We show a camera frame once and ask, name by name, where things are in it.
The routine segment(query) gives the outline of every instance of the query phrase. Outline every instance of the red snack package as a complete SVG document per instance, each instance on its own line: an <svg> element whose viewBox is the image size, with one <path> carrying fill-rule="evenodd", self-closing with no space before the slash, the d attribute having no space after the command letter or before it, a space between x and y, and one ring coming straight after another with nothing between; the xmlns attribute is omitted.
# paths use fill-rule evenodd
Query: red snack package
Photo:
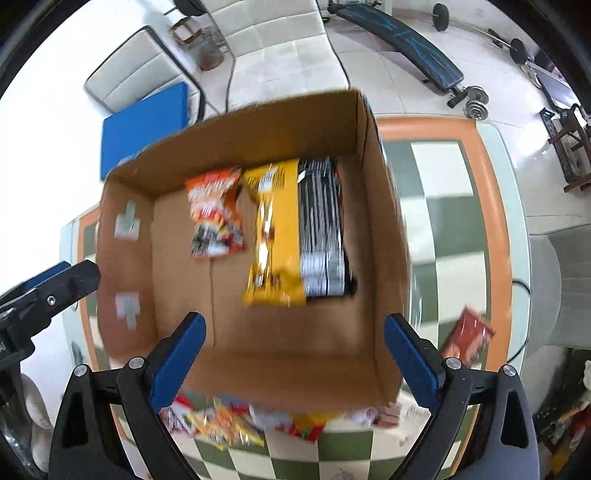
<svg viewBox="0 0 591 480"><path fill-rule="evenodd" d="M464 366L470 368L494 334L487 321L471 308L465 307L441 349L441 356L459 358Z"/></svg>
<svg viewBox="0 0 591 480"><path fill-rule="evenodd" d="M195 223L191 254L196 258L229 255L244 247L236 212L240 168L225 168L185 182Z"/></svg>

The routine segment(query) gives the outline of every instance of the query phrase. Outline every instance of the screw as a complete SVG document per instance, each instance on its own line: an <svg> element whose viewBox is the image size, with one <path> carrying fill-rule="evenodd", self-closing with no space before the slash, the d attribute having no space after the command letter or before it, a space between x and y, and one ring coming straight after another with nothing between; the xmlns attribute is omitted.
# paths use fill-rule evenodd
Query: screw
<svg viewBox="0 0 591 480"><path fill-rule="evenodd" d="M517 370L512 365L503 365L503 373L507 375L507 377L514 377L517 375Z"/></svg>
<svg viewBox="0 0 591 480"><path fill-rule="evenodd" d="M452 370L459 370L462 367L462 362L453 356L445 360L445 364Z"/></svg>
<svg viewBox="0 0 591 480"><path fill-rule="evenodd" d="M82 375L84 375L86 373L88 369L86 368L86 365L78 365L75 369L74 369L74 375L77 377L81 377Z"/></svg>
<svg viewBox="0 0 591 480"><path fill-rule="evenodd" d="M4 310L2 313L0 313L0 320L8 317L13 311L14 311L14 308L9 308L8 310Z"/></svg>
<svg viewBox="0 0 591 480"><path fill-rule="evenodd" d="M136 370L137 368L141 368L144 364L144 359L140 356L135 356L129 361L129 368L133 368Z"/></svg>

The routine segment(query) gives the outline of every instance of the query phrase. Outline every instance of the weight plate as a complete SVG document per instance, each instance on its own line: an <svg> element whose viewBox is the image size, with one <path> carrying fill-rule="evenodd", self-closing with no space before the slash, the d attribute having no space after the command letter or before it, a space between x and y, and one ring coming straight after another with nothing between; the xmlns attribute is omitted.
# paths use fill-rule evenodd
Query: weight plate
<svg viewBox="0 0 591 480"><path fill-rule="evenodd" d="M530 57L530 52L527 50L525 44L519 39L511 40L511 58L517 65L525 65Z"/></svg>
<svg viewBox="0 0 591 480"><path fill-rule="evenodd" d="M474 120L486 120L488 118L488 110L485 104L478 100L467 101L464 112L468 118L473 118Z"/></svg>
<svg viewBox="0 0 591 480"><path fill-rule="evenodd" d="M433 26L438 32L443 32L449 27L449 9L445 5L433 6Z"/></svg>
<svg viewBox="0 0 591 480"><path fill-rule="evenodd" d="M478 100L486 105L489 98L484 88L474 85L468 87L468 100Z"/></svg>

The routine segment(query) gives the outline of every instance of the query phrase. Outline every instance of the orange edge trim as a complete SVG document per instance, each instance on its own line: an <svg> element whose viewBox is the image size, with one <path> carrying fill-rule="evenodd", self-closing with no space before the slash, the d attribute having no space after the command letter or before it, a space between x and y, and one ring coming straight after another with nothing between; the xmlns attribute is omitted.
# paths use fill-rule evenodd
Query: orange edge trim
<svg viewBox="0 0 591 480"><path fill-rule="evenodd" d="M76 257L78 262L82 262L84 260L84 229L99 221L100 218L100 207L96 207L95 209L91 210L90 212L84 214L78 219L78 239L76 245ZM90 367L93 371L99 370L99 361L96 358L95 352L95 343L92 340L92 333L90 331L90 319L88 317L88 313L86 311L86 299L81 299L78 302L78 309L80 312L80 319L82 321L82 329L84 330L84 337L86 340L86 346L88 348L88 354L90 357ZM117 433L119 434L120 438L127 439L127 435L121 426L121 422L119 418L115 414L115 410L111 408L111 413L113 415L113 420L115 421L115 428L117 429Z"/></svg>
<svg viewBox="0 0 591 480"><path fill-rule="evenodd" d="M378 127L384 140L458 140L463 145L478 189L489 255L490 321L496 334L489 345L485 369L496 371L506 362L511 338L511 257L501 193L476 122L463 118L396 117L378 119ZM452 474L459 466L466 445L464 441L456 455Z"/></svg>

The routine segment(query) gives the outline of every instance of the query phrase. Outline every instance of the orange snack bag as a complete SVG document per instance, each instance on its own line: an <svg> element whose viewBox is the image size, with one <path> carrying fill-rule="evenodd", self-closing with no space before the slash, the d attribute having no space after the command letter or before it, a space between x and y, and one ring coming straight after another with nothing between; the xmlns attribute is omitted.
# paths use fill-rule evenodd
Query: orange snack bag
<svg viewBox="0 0 591 480"><path fill-rule="evenodd" d="M236 212L240 175L240 168L231 167L185 182L195 223L191 241L194 257L219 257L244 247L242 221Z"/></svg>

